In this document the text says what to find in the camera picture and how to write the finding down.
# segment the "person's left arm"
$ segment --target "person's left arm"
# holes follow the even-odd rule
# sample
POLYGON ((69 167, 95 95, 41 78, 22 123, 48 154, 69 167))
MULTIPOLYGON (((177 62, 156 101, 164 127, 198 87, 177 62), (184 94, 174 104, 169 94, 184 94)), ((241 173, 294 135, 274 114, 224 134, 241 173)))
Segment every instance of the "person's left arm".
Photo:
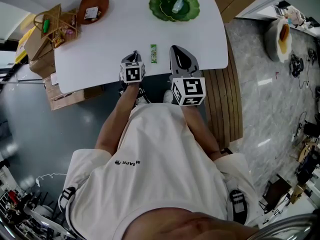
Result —
POLYGON ((130 84, 118 100, 114 110, 104 122, 95 149, 105 150, 113 156, 118 149, 121 135, 129 120, 139 92, 139 83, 130 84))

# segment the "person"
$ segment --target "person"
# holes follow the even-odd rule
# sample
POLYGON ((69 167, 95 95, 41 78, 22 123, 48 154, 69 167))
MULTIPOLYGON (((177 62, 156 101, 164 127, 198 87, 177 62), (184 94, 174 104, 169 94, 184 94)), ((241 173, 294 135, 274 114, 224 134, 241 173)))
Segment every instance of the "person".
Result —
POLYGON ((72 155, 62 194, 76 190, 65 205, 71 227, 87 240, 244 240, 254 234, 255 228, 227 221, 228 179, 245 196, 246 224, 258 207, 244 155, 222 156, 198 109, 171 104, 170 90, 168 103, 132 109, 138 92, 139 84, 130 84, 94 149, 72 155))

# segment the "green snack packet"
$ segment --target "green snack packet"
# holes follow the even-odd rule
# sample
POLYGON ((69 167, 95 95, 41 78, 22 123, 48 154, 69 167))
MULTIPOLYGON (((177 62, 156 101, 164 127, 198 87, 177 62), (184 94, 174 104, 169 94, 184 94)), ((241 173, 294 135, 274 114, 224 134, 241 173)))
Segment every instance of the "green snack packet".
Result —
POLYGON ((151 63, 157 63, 157 45, 151 44, 151 63))

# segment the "red object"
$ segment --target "red object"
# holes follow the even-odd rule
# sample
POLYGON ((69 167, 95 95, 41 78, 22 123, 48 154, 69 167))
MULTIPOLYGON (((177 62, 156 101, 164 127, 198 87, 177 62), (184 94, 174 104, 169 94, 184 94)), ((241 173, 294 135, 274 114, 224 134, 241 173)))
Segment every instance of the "red object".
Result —
POLYGON ((9 195, 10 199, 12 200, 12 202, 13 202, 15 205, 17 205, 17 204, 19 203, 19 200, 17 199, 15 192, 13 192, 12 190, 10 190, 10 191, 8 192, 8 195, 9 195))

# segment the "dark gray floor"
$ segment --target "dark gray floor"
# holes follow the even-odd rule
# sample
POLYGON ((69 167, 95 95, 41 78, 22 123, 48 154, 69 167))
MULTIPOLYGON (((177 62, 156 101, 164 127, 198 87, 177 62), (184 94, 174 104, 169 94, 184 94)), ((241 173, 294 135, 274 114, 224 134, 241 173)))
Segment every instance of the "dark gray floor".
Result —
MULTIPOLYGON (((19 79, 39 78, 24 65, 19 79)), ((169 75, 145 77, 143 86, 151 102, 162 102, 170 88, 169 75)), ((93 148, 102 124, 119 99, 118 82, 105 85, 105 92, 95 98, 51 111, 42 85, 7 84, 0 93, 0 108, 7 117, 18 152, 10 157, 10 172, 26 188, 38 176, 67 173, 72 154, 77 149, 93 148)), ((64 175, 40 179, 41 191, 56 199, 62 191, 64 175)))

